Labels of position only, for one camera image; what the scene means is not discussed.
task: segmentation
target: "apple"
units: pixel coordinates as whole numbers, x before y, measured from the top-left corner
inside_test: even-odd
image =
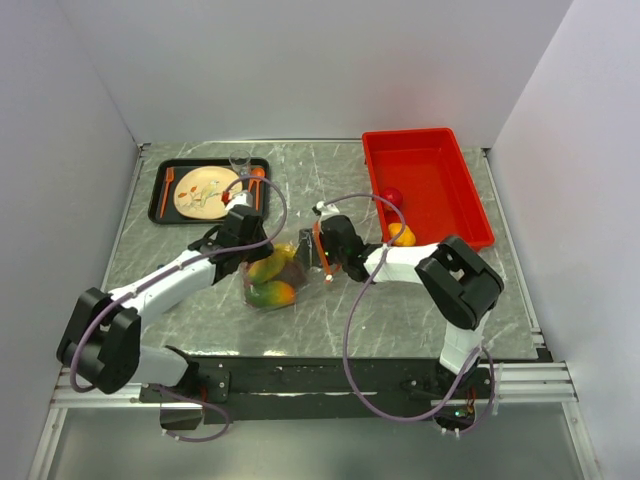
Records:
[[[400,190],[398,190],[397,188],[387,187],[382,191],[380,196],[385,200],[391,202],[396,208],[400,208],[400,206],[402,205],[402,193],[400,193]],[[393,211],[393,209],[386,203],[383,203],[382,207],[387,212]]]

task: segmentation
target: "white panel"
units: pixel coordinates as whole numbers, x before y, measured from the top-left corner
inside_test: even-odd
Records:
[[[640,2],[576,0],[491,160],[605,478],[637,478]]]
[[[59,0],[139,142],[491,146],[570,0]]]
[[[99,284],[136,148],[53,0],[0,2],[0,449],[27,476],[78,294]]]

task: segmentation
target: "marble tabletop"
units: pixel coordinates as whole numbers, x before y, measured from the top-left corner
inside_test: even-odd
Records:
[[[147,145],[130,207],[110,266],[107,288],[126,285],[173,260],[209,228],[207,225],[159,226],[147,217],[158,165],[171,158],[226,157],[245,149],[267,159],[272,179],[283,189],[289,218],[279,240],[297,241],[297,231],[312,225],[311,206],[321,199],[371,191],[359,142],[274,142]],[[531,323],[518,281],[516,264],[481,149],[463,150],[493,228],[496,243],[481,255],[505,281],[505,291],[485,328],[491,353],[500,359],[536,358]],[[358,233],[378,242],[380,224],[373,202],[354,199],[340,204]],[[270,199],[265,230],[273,231],[282,206]],[[325,285],[321,272],[299,302],[271,312],[246,306],[238,274],[202,290],[151,325],[142,343],[172,345],[200,355],[339,356],[344,323],[361,284],[337,275]],[[350,352],[354,356],[431,357],[442,348],[445,321],[425,289],[409,284],[372,287],[356,312]]]

